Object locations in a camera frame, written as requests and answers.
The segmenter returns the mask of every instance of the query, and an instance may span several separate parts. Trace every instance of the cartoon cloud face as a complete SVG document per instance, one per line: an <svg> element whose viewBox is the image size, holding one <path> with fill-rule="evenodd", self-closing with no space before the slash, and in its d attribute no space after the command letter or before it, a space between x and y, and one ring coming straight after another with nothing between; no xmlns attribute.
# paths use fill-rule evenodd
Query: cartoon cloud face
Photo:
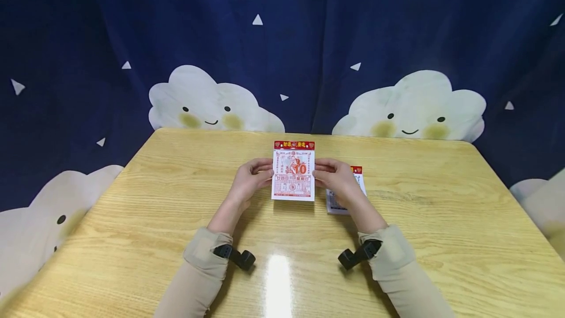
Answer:
<svg viewBox="0 0 565 318"><path fill-rule="evenodd" d="M65 171L50 180L27 208L0 212L0 312L122 171L111 165L88 175Z"/></svg>
<svg viewBox="0 0 565 318"><path fill-rule="evenodd" d="M173 70L168 83L158 83L149 90L149 100L153 105L149 110L153 129L285 131L283 122L259 107L249 90L236 84L218 84L193 65Z"/></svg>
<svg viewBox="0 0 565 318"><path fill-rule="evenodd" d="M443 73L420 70L358 96L332 133L473 142L483 133L486 107L474 91L452 91Z"/></svg>

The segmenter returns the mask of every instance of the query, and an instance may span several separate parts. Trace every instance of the wooden table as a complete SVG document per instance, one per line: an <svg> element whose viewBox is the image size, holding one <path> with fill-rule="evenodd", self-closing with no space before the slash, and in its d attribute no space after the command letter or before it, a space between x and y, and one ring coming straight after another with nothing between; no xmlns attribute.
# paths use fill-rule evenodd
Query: wooden table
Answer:
<svg viewBox="0 0 565 318"><path fill-rule="evenodd" d="M151 317L235 169L270 157L276 139L314 140L317 157L363 166L369 198L459 317L563 317L564 263L471 144L181 129L153 134L7 316ZM257 267L230 265L214 317L394 314L367 265L340 270L357 236L348 216L327 214L322 189L315 204L264 189L235 239Z"/></svg>

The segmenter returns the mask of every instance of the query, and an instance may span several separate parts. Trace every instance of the black clip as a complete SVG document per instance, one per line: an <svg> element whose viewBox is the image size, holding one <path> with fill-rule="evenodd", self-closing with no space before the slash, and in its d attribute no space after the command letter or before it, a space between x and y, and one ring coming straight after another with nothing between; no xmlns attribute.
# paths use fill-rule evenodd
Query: black clip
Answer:
<svg viewBox="0 0 565 318"><path fill-rule="evenodd" d="M381 248L383 244L382 241L378 239L369 239L361 244L361 247L357 248L357 251L353 253L349 248L341 252L337 258L345 270L349 270L352 267L363 262L363 260L372 259Z"/></svg>
<svg viewBox="0 0 565 318"><path fill-rule="evenodd" d="M231 244L223 244L222 246L216 247L213 253L221 258L230 259L243 271L249 271L255 263L255 256L249 251L244 251L239 253L237 249L231 246Z"/></svg>

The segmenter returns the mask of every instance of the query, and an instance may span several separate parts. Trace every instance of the yellow cheek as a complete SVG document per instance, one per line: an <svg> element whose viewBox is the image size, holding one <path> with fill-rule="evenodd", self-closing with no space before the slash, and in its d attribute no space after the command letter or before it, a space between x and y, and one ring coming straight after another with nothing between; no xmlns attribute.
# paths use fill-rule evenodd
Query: yellow cheek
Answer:
<svg viewBox="0 0 565 318"><path fill-rule="evenodd" d="M435 123L429 125L422 133L424 139L445 139L449 135L449 128L445 124Z"/></svg>
<svg viewBox="0 0 565 318"><path fill-rule="evenodd" d="M235 114L224 114L222 123L231 131L240 131L244 128L244 121Z"/></svg>
<svg viewBox="0 0 565 318"><path fill-rule="evenodd" d="M197 116L190 113L181 113L179 115L179 119L187 128L200 128L200 125L202 124Z"/></svg>
<svg viewBox="0 0 565 318"><path fill-rule="evenodd" d="M396 132L396 127L393 122L378 122L371 128L371 135L381 138L390 138Z"/></svg>
<svg viewBox="0 0 565 318"><path fill-rule="evenodd" d="M67 216L65 222L60 224L62 227L59 229L59 240L66 239L66 237L69 236L75 228L77 228L78 223L81 222L84 215L86 215L86 210L79 210L76 213Z"/></svg>

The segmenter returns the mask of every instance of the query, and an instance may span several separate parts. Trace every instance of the beige sleeve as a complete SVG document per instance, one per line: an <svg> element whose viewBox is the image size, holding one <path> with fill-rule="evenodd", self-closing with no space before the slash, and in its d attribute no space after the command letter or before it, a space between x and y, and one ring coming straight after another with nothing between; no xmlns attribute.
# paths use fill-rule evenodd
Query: beige sleeve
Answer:
<svg viewBox="0 0 565 318"><path fill-rule="evenodd" d="M379 282L401 318L455 317L453 310L418 265L412 246L396 225L372 234L359 233L360 243L383 241L377 255L369 260L373 280Z"/></svg>
<svg viewBox="0 0 565 318"><path fill-rule="evenodd" d="M226 233L198 229L184 251L184 261L157 306L154 318L204 317L222 287L228 267L228 259L216 256L213 250L231 243L232 238Z"/></svg>

